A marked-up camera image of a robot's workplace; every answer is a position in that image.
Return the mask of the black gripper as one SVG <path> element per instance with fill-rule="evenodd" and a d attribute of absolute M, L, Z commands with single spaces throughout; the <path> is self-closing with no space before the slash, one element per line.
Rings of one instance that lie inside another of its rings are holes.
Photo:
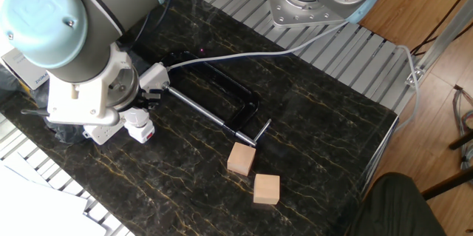
<path fill-rule="evenodd" d="M 162 94 L 163 91 L 161 89 L 150 89 L 148 92 L 144 89 L 140 89 L 140 92 L 136 95 L 133 101 L 124 106 L 116 106 L 116 110 L 118 112 L 124 112 L 132 107 L 155 109 L 160 105 Z"/>

